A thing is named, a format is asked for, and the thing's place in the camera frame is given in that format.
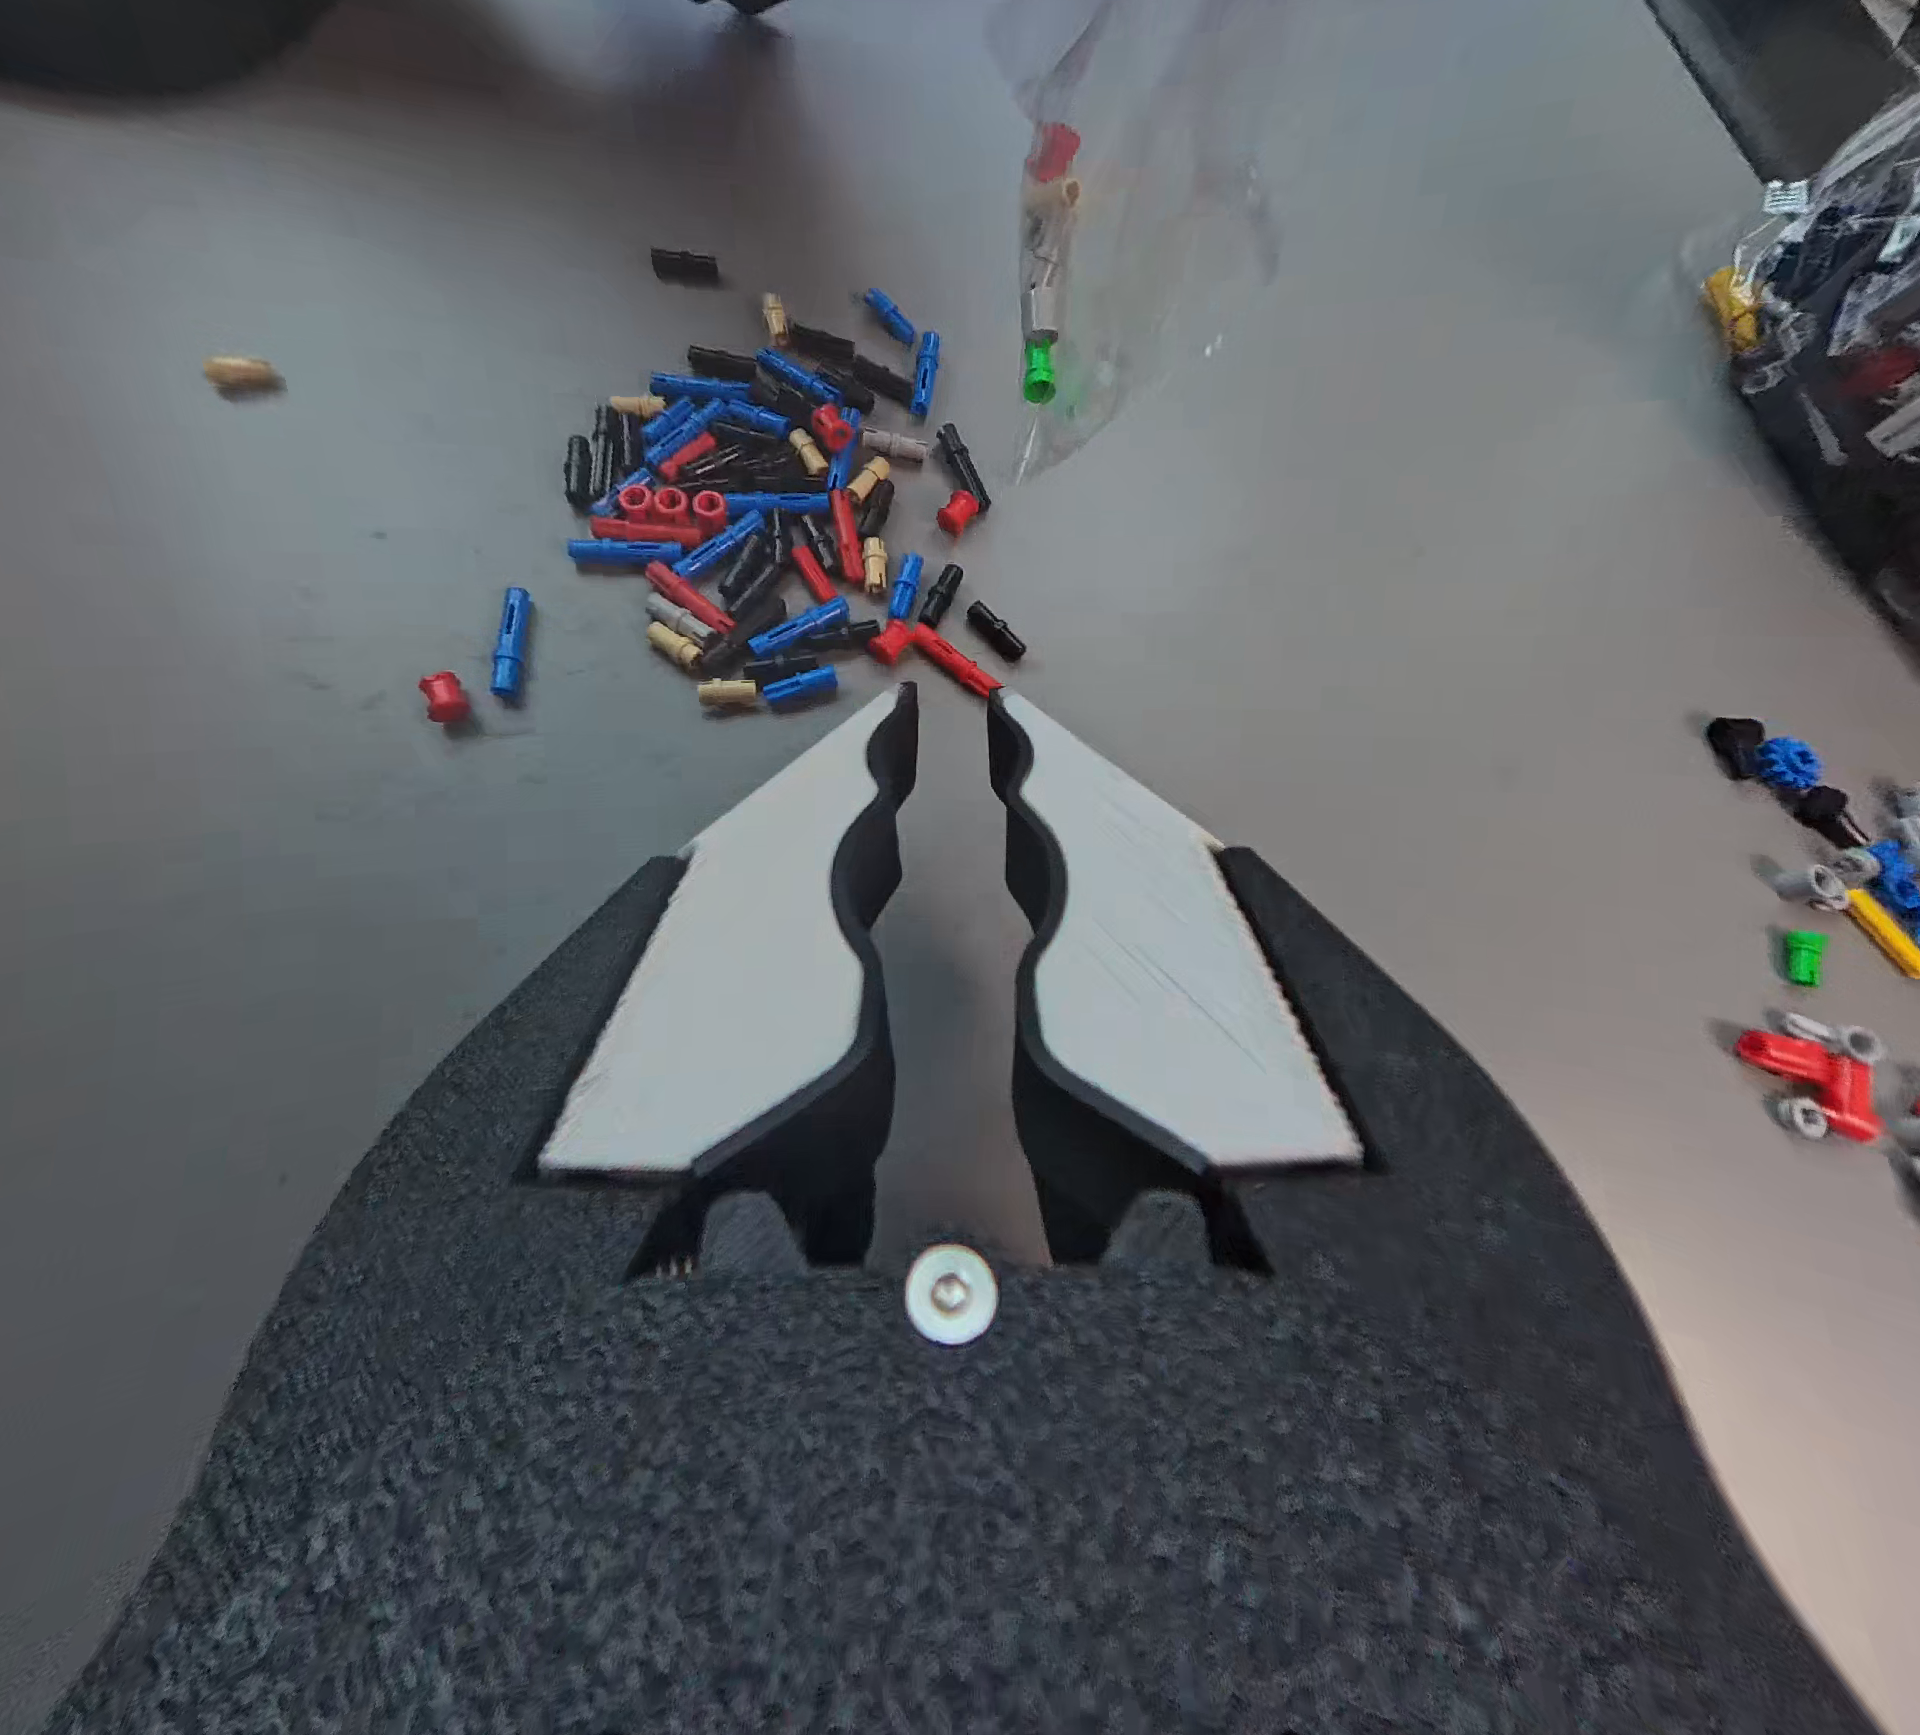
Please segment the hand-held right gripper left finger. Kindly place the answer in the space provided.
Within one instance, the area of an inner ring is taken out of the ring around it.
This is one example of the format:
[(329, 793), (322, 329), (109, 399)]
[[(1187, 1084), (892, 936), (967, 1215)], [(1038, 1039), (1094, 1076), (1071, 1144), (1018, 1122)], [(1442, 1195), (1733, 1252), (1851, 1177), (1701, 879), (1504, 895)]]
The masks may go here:
[(915, 682), (700, 829), (538, 1144), (545, 1185), (663, 1193), (645, 1258), (692, 1251), (726, 1195), (768, 1195), (811, 1267), (865, 1267), (897, 1069), (875, 928), (918, 779)]

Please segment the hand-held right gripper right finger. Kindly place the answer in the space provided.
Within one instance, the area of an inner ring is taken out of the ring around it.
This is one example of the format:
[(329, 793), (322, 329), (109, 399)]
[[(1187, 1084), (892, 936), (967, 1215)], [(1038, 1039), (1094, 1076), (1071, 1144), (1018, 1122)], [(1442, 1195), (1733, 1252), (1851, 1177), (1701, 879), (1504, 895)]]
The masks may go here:
[(1097, 1266), (1142, 1196), (1174, 1195), (1205, 1258), (1265, 1267), (1241, 1188), (1363, 1169), (1256, 913), (1273, 873), (1026, 697), (989, 699), (987, 740), (1028, 924), (1012, 1104), (1049, 1262)]

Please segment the small clear plastic bag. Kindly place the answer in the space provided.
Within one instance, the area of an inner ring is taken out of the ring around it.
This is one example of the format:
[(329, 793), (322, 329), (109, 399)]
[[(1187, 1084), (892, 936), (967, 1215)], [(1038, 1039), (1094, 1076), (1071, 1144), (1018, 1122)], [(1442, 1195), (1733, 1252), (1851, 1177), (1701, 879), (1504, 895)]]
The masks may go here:
[[(1057, 392), (1021, 402), (1004, 464), (1040, 481), (1183, 362), (1212, 355), (1280, 270), (1287, 84), (1310, 0), (1004, 0), (995, 67), (1026, 123), (1078, 129)], [(1021, 297), (1021, 183), (1016, 290)]]

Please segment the red angled pin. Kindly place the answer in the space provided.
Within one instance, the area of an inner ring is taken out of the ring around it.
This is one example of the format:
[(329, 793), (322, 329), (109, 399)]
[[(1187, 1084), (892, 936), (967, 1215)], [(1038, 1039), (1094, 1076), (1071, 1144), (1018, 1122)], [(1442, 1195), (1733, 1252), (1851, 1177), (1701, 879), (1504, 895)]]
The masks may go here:
[(867, 653), (882, 668), (901, 668), (913, 653), (944, 674), (954, 685), (982, 699), (1002, 689), (1002, 682), (937, 630), (920, 621), (892, 619), (867, 643)]

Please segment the pile of small mixed pieces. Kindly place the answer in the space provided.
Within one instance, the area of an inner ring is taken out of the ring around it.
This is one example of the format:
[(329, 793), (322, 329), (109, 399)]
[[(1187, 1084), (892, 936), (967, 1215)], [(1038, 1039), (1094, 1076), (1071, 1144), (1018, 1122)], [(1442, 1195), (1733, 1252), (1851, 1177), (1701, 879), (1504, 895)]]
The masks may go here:
[(1762, 1078), (1778, 1128), (1802, 1143), (1879, 1153), (1916, 1214), (1916, 1064), (1896, 1064), (1872, 1026), (1816, 1015), (1812, 998), (1831, 979), (1841, 932), (1918, 985), (1918, 792), (1882, 788), (1874, 805), (1857, 805), (1828, 779), (1811, 740), (1753, 715), (1711, 715), (1701, 740), (1722, 779), (1766, 796), (1806, 846), (1783, 862), (1758, 861), (1782, 911), (1768, 962), (1787, 1002), (1740, 1030), (1733, 1056)]

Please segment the grey desk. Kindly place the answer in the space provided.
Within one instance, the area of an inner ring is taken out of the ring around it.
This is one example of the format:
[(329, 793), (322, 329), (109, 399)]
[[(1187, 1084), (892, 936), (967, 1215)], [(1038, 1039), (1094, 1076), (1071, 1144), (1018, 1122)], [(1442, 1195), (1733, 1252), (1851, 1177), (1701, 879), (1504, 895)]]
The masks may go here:
[[(847, 329), (875, 282), (1006, 460), (997, 2), (344, 0), (219, 96), (4, 96), (4, 1730), (102, 1639), (397, 1105), (833, 725), (700, 716), (631, 583), (567, 565), (578, 421), (760, 289)], [(1640, 0), (1310, 2), (1276, 282), (1002, 485), (968, 587), (1022, 692), (1524, 1110), (1775, 1579), (1916, 1730), (1916, 1218), (1724, 1053), (1793, 838), (1698, 724), (1916, 777), (1916, 680), (1682, 286), (1754, 181)], [(206, 355), (286, 390), (221, 396)]]

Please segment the pile of connector pins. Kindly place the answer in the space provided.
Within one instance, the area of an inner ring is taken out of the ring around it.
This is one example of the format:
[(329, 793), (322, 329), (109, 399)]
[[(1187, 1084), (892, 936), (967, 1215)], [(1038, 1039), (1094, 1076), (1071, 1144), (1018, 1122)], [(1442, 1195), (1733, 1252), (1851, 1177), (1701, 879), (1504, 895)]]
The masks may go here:
[(859, 308), (869, 330), (847, 334), (768, 294), (756, 347), (690, 344), (563, 448), (583, 527), (567, 562), (640, 583), (647, 649), (707, 715), (826, 706), (852, 668), (882, 668), (867, 643), (892, 619), (995, 676), (946, 634), (961, 615), (976, 641), (956, 547), (994, 499), (959, 427), (934, 418), (944, 338), (882, 286)]

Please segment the clear bag of black parts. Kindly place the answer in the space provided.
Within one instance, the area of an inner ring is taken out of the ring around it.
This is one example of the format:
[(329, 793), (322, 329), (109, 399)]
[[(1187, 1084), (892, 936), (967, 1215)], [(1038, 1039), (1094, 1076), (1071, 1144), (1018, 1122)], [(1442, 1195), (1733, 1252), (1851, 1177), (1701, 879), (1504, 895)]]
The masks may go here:
[(1916, 90), (1692, 235), (1680, 282), (1790, 518), (1916, 662)]

